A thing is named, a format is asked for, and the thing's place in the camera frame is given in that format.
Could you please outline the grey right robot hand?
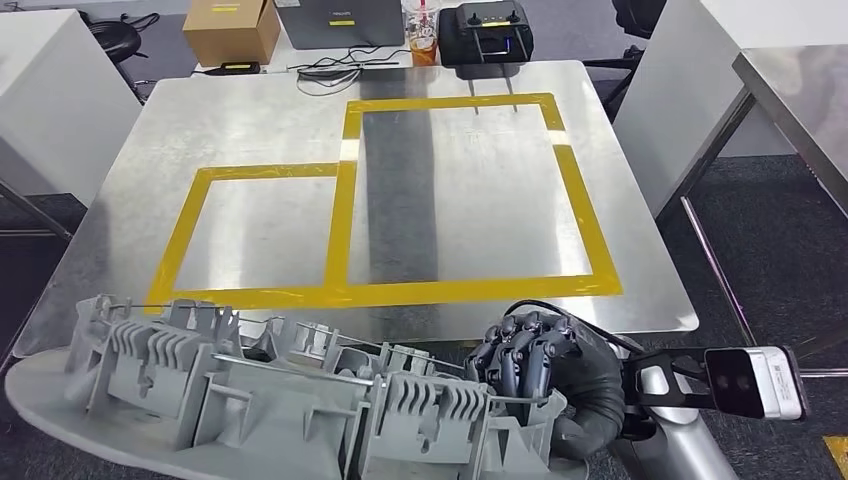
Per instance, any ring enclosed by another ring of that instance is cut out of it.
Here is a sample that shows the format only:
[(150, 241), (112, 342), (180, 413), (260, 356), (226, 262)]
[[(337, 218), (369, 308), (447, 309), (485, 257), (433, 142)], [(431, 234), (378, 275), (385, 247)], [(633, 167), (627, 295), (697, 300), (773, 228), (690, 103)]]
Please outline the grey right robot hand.
[(606, 339), (569, 313), (508, 314), (464, 360), (466, 378), (503, 397), (546, 399), (558, 391), (574, 408), (559, 415), (551, 450), (585, 460), (622, 432), (621, 361)]

